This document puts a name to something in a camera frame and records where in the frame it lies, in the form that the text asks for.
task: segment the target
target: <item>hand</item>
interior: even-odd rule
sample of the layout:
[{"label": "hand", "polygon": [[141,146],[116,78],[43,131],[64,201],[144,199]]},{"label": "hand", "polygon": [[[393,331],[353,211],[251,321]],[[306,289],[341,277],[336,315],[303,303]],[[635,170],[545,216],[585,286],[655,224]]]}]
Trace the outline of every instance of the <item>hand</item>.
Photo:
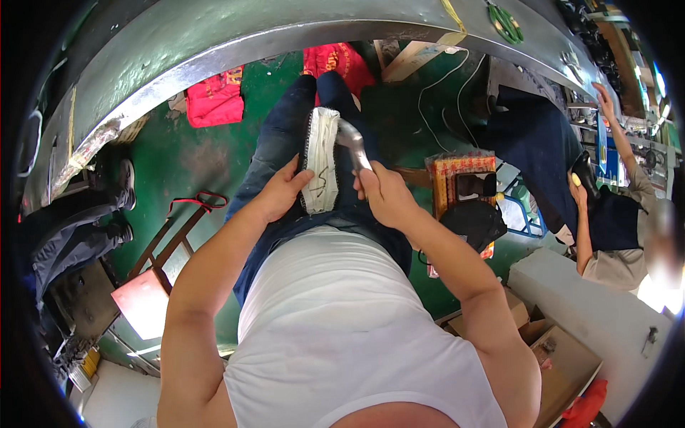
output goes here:
[{"label": "hand", "polygon": [[426,211],[416,203],[399,173],[388,171],[375,160],[371,167],[373,171],[362,169],[354,181],[359,199],[369,198],[371,212],[381,224],[405,232]]},{"label": "hand", "polygon": [[579,210],[587,210],[588,209],[588,192],[587,192],[587,190],[585,190],[585,187],[582,184],[580,186],[576,186],[575,183],[573,183],[573,180],[571,179],[571,173],[566,173],[566,177],[569,180],[569,190],[571,191],[571,196],[573,197],[575,204],[578,205],[578,209]]},{"label": "hand", "polygon": [[298,157],[299,155],[295,155],[287,165],[278,170],[250,202],[266,223],[281,218],[295,203],[297,193],[314,177],[314,171],[310,169],[295,175]]},{"label": "hand", "polygon": [[607,118],[607,120],[614,120],[616,118],[616,115],[614,114],[614,102],[611,101],[609,92],[606,90],[606,88],[604,88],[604,86],[598,83],[593,83],[593,87],[599,91],[597,94],[597,100],[599,102],[599,107],[601,107],[601,113]]}]

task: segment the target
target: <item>concrete floor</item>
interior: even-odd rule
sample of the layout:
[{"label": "concrete floor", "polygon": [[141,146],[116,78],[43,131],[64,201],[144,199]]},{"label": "concrete floor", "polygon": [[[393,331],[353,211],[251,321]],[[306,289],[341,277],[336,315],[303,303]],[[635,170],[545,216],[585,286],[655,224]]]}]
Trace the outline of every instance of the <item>concrete floor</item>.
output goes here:
[{"label": "concrete floor", "polygon": [[[378,75],[379,66],[373,46],[367,42],[355,42],[354,47],[366,59],[372,73]],[[361,96],[362,113],[379,137],[380,153],[391,164],[423,167],[424,158],[442,151],[419,115],[417,99],[422,88],[459,65],[464,55],[464,52],[453,55],[442,53],[403,82],[364,89]],[[423,94],[423,114],[448,149],[455,149],[466,143],[449,135],[440,111],[443,107],[454,106],[457,92],[473,73],[481,56],[479,53],[472,53],[460,70]],[[461,97],[462,110],[469,108],[469,100],[473,95],[485,91],[486,65],[487,62],[484,62],[464,89]],[[194,129],[188,124],[185,114],[170,111],[166,103],[151,113],[150,120],[127,148],[136,169],[138,205],[135,210],[125,212],[134,229],[134,240],[111,253],[114,269],[120,278],[125,278],[162,226],[172,199],[194,197],[198,190],[209,190],[232,197],[254,152],[261,122],[287,86],[297,78],[301,69],[301,51],[292,52],[286,58],[280,55],[267,63],[246,64],[241,88],[245,111],[240,123]],[[465,116],[467,122],[472,122],[468,115]],[[412,191],[417,201],[430,210],[431,192],[426,189]],[[172,215],[175,223],[167,236],[171,237],[195,209],[191,204],[174,207]],[[223,224],[224,215],[225,209],[205,215],[188,235],[191,245],[197,248],[211,237]],[[163,241],[158,248],[161,249],[164,244]],[[537,240],[507,234],[496,241],[495,256],[486,262],[497,276],[506,279],[512,263],[543,245],[563,251],[563,247],[556,244],[551,235],[544,240]],[[178,249],[166,263],[164,270],[172,283],[185,262],[186,256]],[[434,318],[460,308],[459,302],[439,279],[427,277],[424,265],[413,263],[410,281]],[[229,350],[236,346],[239,311],[238,304],[231,295],[216,316],[216,339],[223,349]],[[137,351],[156,347],[161,341],[161,338],[141,340],[123,317],[114,323],[113,329]],[[100,345],[109,360],[123,365],[135,360],[127,357],[128,351],[115,343],[111,336],[105,336]],[[158,350],[152,351],[144,357],[154,360],[158,354]]]}]

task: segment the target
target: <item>beige shirt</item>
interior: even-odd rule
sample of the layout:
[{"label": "beige shirt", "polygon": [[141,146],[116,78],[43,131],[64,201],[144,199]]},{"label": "beige shirt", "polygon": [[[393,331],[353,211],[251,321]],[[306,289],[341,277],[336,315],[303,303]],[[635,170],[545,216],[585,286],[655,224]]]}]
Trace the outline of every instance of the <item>beige shirt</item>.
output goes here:
[{"label": "beige shirt", "polygon": [[[638,211],[638,244],[645,245],[648,212],[656,204],[656,195],[649,179],[636,166],[629,174],[630,185],[619,190],[619,194],[638,201],[643,210]],[[619,290],[634,290],[647,275],[647,265],[641,249],[618,251],[595,251],[583,272],[583,278]]]}]

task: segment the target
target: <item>red bag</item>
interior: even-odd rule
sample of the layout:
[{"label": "red bag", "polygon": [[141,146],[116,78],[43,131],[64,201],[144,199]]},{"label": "red bag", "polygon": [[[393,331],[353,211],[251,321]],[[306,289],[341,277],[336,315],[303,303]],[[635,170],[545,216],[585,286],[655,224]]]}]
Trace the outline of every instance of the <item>red bag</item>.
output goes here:
[{"label": "red bag", "polygon": [[561,414],[564,419],[560,428],[588,428],[604,404],[607,383],[604,379],[595,379],[583,396],[577,397],[573,406]]},{"label": "red bag", "polygon": [[235,123],[245,108],[240,96],[242,68],[211,76],[187,89],[188,122],[194,128]]},{"label": "red bag", "polygon": [[[304,59],[303,74],[318,78],[327,71],[335,70],[342,76],[342,80],[347,84],[349,91],[357,98],[362,94],[363,87],[376,83],[366,67],[366,62],[347,42],[309,47],[304,49],[302,54]],[[318,95],[316,96],[316,105],[319,105]]]}]

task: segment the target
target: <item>phone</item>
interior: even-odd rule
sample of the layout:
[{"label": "phone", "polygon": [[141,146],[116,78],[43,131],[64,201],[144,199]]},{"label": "phone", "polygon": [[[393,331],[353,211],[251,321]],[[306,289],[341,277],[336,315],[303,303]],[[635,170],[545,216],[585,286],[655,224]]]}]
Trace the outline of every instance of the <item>phone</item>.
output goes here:
[{"label": "phone", "polygon": [[497,193],[497,174],[494,172],[457,174],[456,183],[459,201],[493,197]]}]

